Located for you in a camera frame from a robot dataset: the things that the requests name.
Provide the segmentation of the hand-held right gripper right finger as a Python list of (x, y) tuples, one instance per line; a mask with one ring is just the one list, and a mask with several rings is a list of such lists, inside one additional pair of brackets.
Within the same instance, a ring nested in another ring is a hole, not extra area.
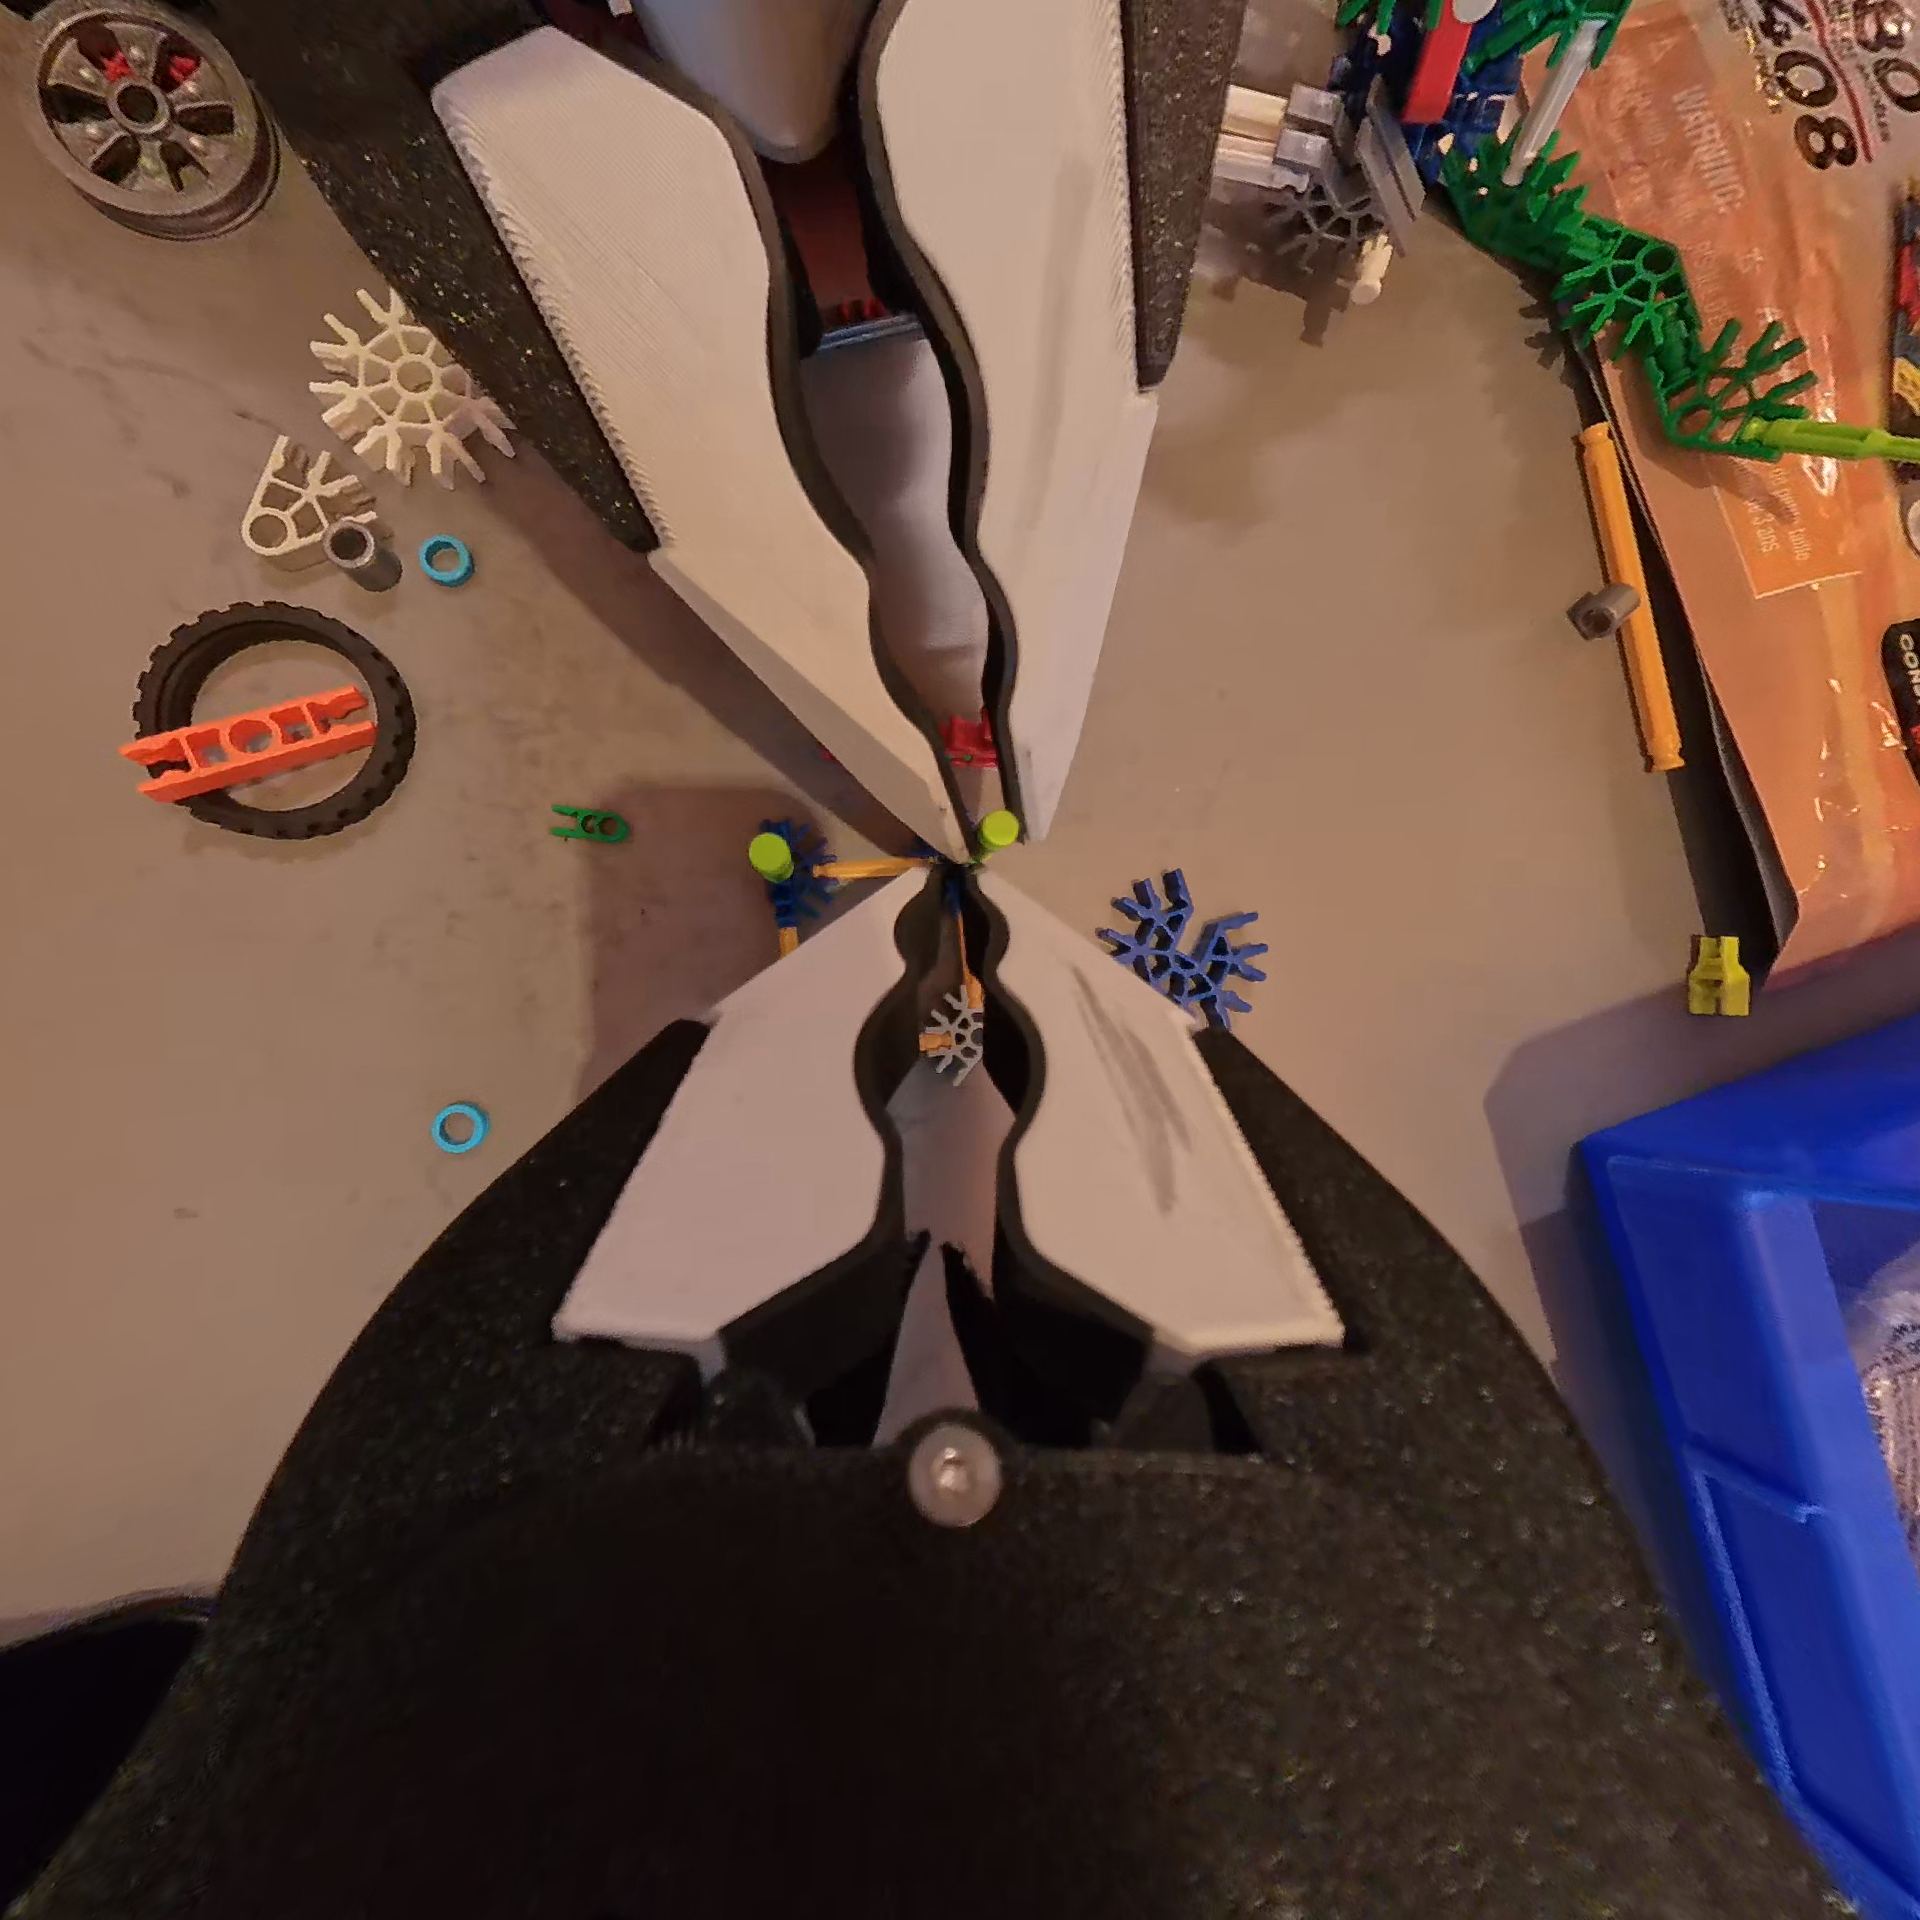
[(1119, 1308), (1154, 1361), (1340, 1350), (1189, 1020), (1010, 880), (983, 871), (977, 890), (1029, 1062), (1004, 1162), (1010, 1247)]

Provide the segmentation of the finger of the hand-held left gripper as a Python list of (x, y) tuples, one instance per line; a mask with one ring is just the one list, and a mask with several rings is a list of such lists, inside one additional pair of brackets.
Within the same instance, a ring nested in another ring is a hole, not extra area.
[(1047, 837), (1157, 424), (1120, 5), (884, 2), (859, 111), (954, 407), (949, 527), (990, 607), (1001, 771)]
[(964, 802), (877, 620), (800, 385), (797, 290), (741, 124), (641, 50), (537, 25), (433, 104), (589, 398), (651, 567), (937, 852)]

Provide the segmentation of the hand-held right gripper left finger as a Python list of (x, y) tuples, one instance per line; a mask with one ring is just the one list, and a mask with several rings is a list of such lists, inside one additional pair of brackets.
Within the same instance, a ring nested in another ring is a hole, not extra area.
[(721, 1345), (877, 1225), (887, 1152), (856, 1047), (907, 980), (899, 924), (930, 885), (884, 882), (714, 1007), (554, 1315), (559, 1341)]

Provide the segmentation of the square rod and connector frame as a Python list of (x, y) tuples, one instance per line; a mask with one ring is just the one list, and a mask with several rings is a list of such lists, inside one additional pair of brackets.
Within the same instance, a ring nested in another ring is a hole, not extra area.
[(1001, 964), (1016, 957), (1013, 895), (981, 874), (1023, 837), (991, 812), (981, 845), (949, 858), (833, 860), (820, 834), (764, 822), (749, 845), (777, 920), (780, 960), (736, 995), (646, 1047), (644, 1062), (686, 1058), (667, 1121), (744, 1121), (771, 1142), (813, 1127), (856, 1148), (867, 1230), (900, 1218), (899, 1087), (916, 1062), (983, 1070), (1013, 1114), (1006, 1147), (1037, 1117), (1044, 1047)]

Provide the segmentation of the blue snowflake connector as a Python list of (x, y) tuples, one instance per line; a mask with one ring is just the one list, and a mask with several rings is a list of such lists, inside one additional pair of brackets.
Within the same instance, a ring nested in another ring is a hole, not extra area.
[(1099, 928), (1099, 940), (1187, 1020), (1226, 1035), (1239, 1015), (1251, 1012), (1241, 982), (1267, 980), (1267, 944), (1241, 940), (1241, 931), (1254, 925), (1259, 912), (1197, 920), (1183, 870), (1139, 880), (1113, 910), (1120, 925)]

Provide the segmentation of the grey toy wheel hub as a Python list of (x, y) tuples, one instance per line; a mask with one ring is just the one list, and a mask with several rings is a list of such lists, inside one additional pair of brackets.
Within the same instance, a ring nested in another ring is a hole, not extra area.
[(276, 124), (206, 22), (164, 2), (47, 2), (24, 68), (39, 154), (119, 225), (200, 242), (276, 194)]

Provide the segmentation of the white snowflake connector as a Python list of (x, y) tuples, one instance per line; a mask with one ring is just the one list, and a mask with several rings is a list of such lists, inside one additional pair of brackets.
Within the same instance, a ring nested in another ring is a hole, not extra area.
[(411, 318), (406, 301), (357, 291), (360, 328), (326, 314), (330, 338), (309, 342), (330, 372), (309, 392), (323, 400), (323, 424), (370, 465), (404, 487), (417, 465), (433, 484), (451, 490), (467, 472), (486, 481), (469, 438), (516, 458), (516, 421), (484, 395), (474, 378), (443, 348), (436, 332)]

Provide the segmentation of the multicolour toy assembly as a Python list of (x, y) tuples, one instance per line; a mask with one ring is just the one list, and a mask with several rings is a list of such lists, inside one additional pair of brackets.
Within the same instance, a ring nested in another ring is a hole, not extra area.
[(1467, 5), (1450, 100), (1414, 115), (1431, 11), (1446, 2), (1283, 2), (1279, 20), (1246, 11), (1211, 162), (1233, 252), (1223, 275), (1340, 314), (1381, 301), (1444, 161), (1519, 117), (1523, 54), (1496, 50), (1501, 2)]

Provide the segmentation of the small white toy connector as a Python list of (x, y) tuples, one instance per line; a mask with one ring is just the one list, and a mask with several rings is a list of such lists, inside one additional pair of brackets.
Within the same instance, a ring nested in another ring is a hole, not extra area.
[(336, 522), (380, 528), (370, 487), (346, 470), (336, 472), (330, 451), (309, 454), (280, 434), (237, 527), (241, 542), (279, 572), (306, 572), (326, 561), (323, 540)]

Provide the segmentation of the black toy tire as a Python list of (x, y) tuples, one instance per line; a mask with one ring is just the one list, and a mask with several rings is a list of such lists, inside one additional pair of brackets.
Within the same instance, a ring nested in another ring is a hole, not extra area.
[(203, 690), (229, 662), (280, 644), (316, 648), (341, 670), (341, 684), (321, 690), (321, 695), (336, 687), (357, 687), (371, 698), (379, 717), (374, 747), (341, 755), (360, 761), (353, 778), (336, 791), (300, 807), (253, 802), (243, 798), (246, 785), (173, 807), (206, 827), (227, 830), (229, 834), (276, 844), (323, 841), (366, 822), (386, 807), (404, 782), (417, 744), (416, 701), (404, 674), (370, 638), (346, 622), (290, 602), (243, 602), (200, 614), (196, 622), (174, 628), (150, 658), (133, 705), (134, 740), (186, 724), (217, 720), (197, 717)]

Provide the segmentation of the blue plastic bin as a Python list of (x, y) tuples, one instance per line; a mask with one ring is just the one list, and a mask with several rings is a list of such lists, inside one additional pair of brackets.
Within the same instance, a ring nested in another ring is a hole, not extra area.
[(1723, 1695), (1870, 1918), (1917, 1915), (1917, 1568), (1849, 1308), (1917, 1267), (1917, 1020), (1581, 1140)]

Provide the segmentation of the orange toy connector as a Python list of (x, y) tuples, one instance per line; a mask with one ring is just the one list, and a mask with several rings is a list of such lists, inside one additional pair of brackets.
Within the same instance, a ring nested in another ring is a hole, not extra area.
[(357, 687), (146, 734), (120, 758), (146, 771), (141, 794), (186, 802), (371, 748), (379, 717)]

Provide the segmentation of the yellow toy rod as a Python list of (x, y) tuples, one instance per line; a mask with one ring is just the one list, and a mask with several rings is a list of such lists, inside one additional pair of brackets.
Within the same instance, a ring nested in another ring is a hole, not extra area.
[(1606, 421), (1577, 434), (1577, 458), (1590, 494), (1606, 584), (1584, 594), (1570, 617), (1584, 638), (1611, 638), (1630, 684), (1644, 761), (1653, 771), (1684, 770), (1684, 732), (1670, 690), (1666, 655), (1646, 594), (1646, 568), (1637, 542), (1621, 450)]

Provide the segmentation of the orange toy packaging bag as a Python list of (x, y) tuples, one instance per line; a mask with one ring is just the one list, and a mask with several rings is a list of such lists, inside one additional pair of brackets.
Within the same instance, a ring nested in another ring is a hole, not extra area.
[[(1779, 321), (1813, 418), (1893, 430), (1897, 215), (1917, 187), (1914, 2), (1634, 2), (1560, 120), (1590, 212), (1676, 242), (1704, 338)], [(1716, 460), (1606, 372), (1779, 867), (1779, 975), (1917, 924), (1917, 550), (1881, 460)]]

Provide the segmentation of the clear plastic bag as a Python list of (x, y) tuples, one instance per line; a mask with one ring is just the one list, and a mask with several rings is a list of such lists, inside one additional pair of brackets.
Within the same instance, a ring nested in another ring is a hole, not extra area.
[(1843, 1308), (1843, 1327), (1917, 1564), (1917, 1247), (1870, 1274)]

